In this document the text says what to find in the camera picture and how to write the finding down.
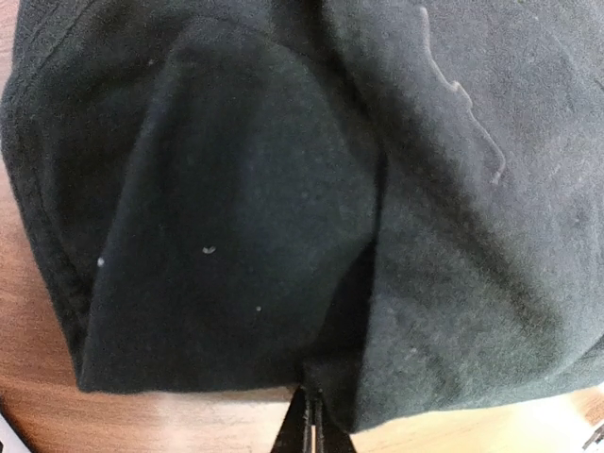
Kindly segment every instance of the black t-shirt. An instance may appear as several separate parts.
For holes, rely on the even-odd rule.
[[[79,387],[303,381],[360,430],[603,380],[602,30],[588,0],[25,0],[3,154]]]

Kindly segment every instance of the black cloth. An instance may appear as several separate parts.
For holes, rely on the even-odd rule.
[[[3,156],[78,386],[304,381],[356,431],[599,383],[602,30],[591,0],[23,0]]]

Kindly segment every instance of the stitched seam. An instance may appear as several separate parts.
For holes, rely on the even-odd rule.
[[[31,181],[29,182],[29,184],[31,185],[30,186],[31,193],[28,193],[25,196],[23,196],[23,198],[22,197],[20,197],[20,198],[22,200],[27,199],[27,198],[31,199],[32,197],[37,198],[37,202],[36,201],[34,201],[34,203],[30,202],[29,207],[33,207],[34,212],[38,213],[41,216],[40,223],[41,223],[41,228],[43,230],[43,233],[41,234],[37,228],[31,228],[31,229],[29,229],[29,232],[30,232],[31,236],[34,238],[34,240],[42,246],[42,248],[48,247],[53,251],[53,254],[58,253],[60,255],[60,257],[62,258],[62,260],[59,260],[59,262],[60,262],[59,266],[57,266],[57,265],[48,266],[49,272],[46,272],[45,274],[47,275],[48,278],[50,278],[51,283],[52,283],[53,287],[56,289],[56,291],[62,293],[62,294],[58,294],[59,300],[56,301],[56,303],[59,303],[58,309],[62,311],[61,316],[64,316],[64,318],[67,322],[72,322],[74,324],[74,327],[77,326],[80,333],[84,333],[84,334],[86,332],[85,312],[82,312],[82,308],[78,308],[76,306],[75,298],[77,298],[77,297],[85,298],[86,295],[84,294],[84,292],[82,291],[82,289],[79,285],[75,285],[72,288],[72,290],[70,291],[69,287],[71,285],[68,282],[64,281],[63,278],[60,278],[60,277],[57,278],[57,274],[59,274],[59,275],[68,274],[69,275],[69,277],[67,278],[68,280],[72,279],[73,281],[79,281],[79,278],[78,278],[78,275],[74,268],[74,265],[71,263],[71,261],[69,260],[69,257],[67,257],[65,251],[63,250],[63,247],[60,245],[59,238],[57,237],[57,235],[54,232],[52,222],[50,221],[46,208],[44,207],[42,191],[41,191],[41,187],[40,187],[40,179],[37,175],[35,166],[31,162],[30,155],[27,152],[26,146],[24,146],[24,144],[23,144],[23,140],[22,140],[20,134],[18,134],[16,132],[18,129],[18,126],[16,125],[16,117],[24,115],[24,106],[21,104],[21,100],[24,97],[27,90],[31,87],[33,81],[36,79],[36,76],[40,72],[40,69],[52,57],[52,55],[55,53],[57,48],[63,43],[63,41],[66,39],[66,37],[71,33],[71,31],[74,28],[74,26],[76,25],[77,21],[82,17],[82,15],[86,11],[89,10],[89,8],[91,7],[91,5],[93,3],[95,3],[95,0],[89,1],[85,6],[82,7],[82,10],[79,12],[79,14],[77,14],[76,17],[67,25],[67,28],[65,29],[62,36],[60,36],[53,43],[53,45],[50,46],[50,48],[48,49],[48,51],[47,51],[46,55],[44,56],[43,60],[41,61],[41,63],[38,65],[34,65],[34,67],[32,68],[32,76],[29,77],[29,79],[26,81],[26,83],[24,83],[23,85],[20,85],[19,89],[15,92],[14,98],[11,100],[11,102],[15,106],[15,111],[14,111],[14,114],[11,115],[11,121],[10,121],[12,127],[7,129],[7,131],[10,133],[11,138],[12,138],[12,140],[10,140],[11,144],[15,148],[15,149],[13,149],[11,154],[15,155],[18,152],[23,153],[24,162],[29,167],[31,176],[32,176]],[[46,16],[46,23],[47,23],[49,17],[50,17],[50,14],[48,16]],[[41,26],[38,31],[38,34],[36,36],[39,36],[39,34],[42,30],[43,30],[43,27]],[[26,185],[24,183],[15,184],[15,189],[17,189],[19,186],[21,186],[21,187],[19,188],[18,192],[23,194],[22,189],[26,189]],[[66,306],[62,306],[61,302],[63,302],[63,301],[66,303]]]
[[[74,26],[77,25],[77,22],[79,21],[79,19],[81,18],[81,16],[94,4],[96,3],[96,0],[89,0],[88,5],[86,5],[85,7],[83,7],[82,11],[80,11],[80,13],[74,18],[74,20],[68,25],[67,30],[65,31],[65,33],[57,40],[57,42],[49,49],[47,55],[44,57],[43,61],[41,63],[39,63],[36,67],[33,68],[32,70],[32,75],[30,75],[26,80],[23,86],[19,87],[19,89],[17,90],[17,92],[15,93],[15,102],[19,102],[22,98],[22,96],[25,94],[25,92],[31,87],[32,83],[38,78],[38,75],[41,71],[41,69],[43,69],[44,65],[48,62],[48,60],[53,56],[53,54],[55,53],[55,51],[57,50],[57,47],[59,47],[62,42],[67,38],[67,36],[71,33],[72,29],[74,28]],[[237,28],[244,30],[246,32],[250,32],[253,33],[255,35],[258,35],[260,37],[262,37],[263,39],[265,39],[268,42],[271,42],[274,45],[277,45],[279,47],[283,47],[287,50],[289,50],[290,52],[292,52],[293,54],[303,58],[303,59],[307,59],[308,61],[323,66],[325,68],[327,68],[327,66],[325,65],[324,61],[321,61],[320,59],[315,59],[314,57],[305,54],[304,52],[301,52],[293,47],[291,47],[288,44],[285,44],[283,42],[279,42],[276,41],[275,39],[273,39],[269,33],[263,31],[263,30],[259,30],[256,29],[252,26],[246,25],[246,24],[241,24],[233,19],[228,19],[228,18],[224,18],[224,17],[216,17],[216,16],[211,16],[209,14],[195,14],[192,17],[192,20],[197,20],[197,19],[208,19],[208,20],[213,20],[216,22],[220,22],[220,23],[225,23],[225,24],[229,24],[229,25],[234,25]]]
[[[57,11],[57,8],[59,7],[59,4],[60,4],[60,2],[57,2],[48,12],[46,12],[46,14],[44,14],[42,16],[42,20],[40,21],[40,23],[38,24],[38,26],[34,29],[33,33],[29,37],[29,39],[27,39],[27,41],[24,42],[24,45],[21,48],[21,57],[19,58],[19,61],[17,61],[15,63],[15,67],[18,67],[18,66],[20,66],[22,64],[23,60],[25,59],[26,52],[31,47],[31,43],[33,43],[36,40],[36,38],[38,38],[38,35],[40,35],[40,33],[42,32],[42,30],[44,29],[44,27],[48,23],[48,18],[50,18],[50,16],[52,16],[55,13],[55,11]]]

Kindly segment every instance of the black fabric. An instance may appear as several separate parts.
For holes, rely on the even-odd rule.
[[[525,3],[24,0],[3,156],[79,387],[360,430],[602,380],[604,12]]]

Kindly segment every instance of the wooden surface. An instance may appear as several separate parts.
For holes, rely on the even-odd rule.
[[[16,0],[0,0],[0,86]],[[0,165],[0,397],[40,453],[270,450],[287,392],[81,394]],[[597,389],[485,411],[433,413],[354,437],[374,453],[572,453],[604,418]]]

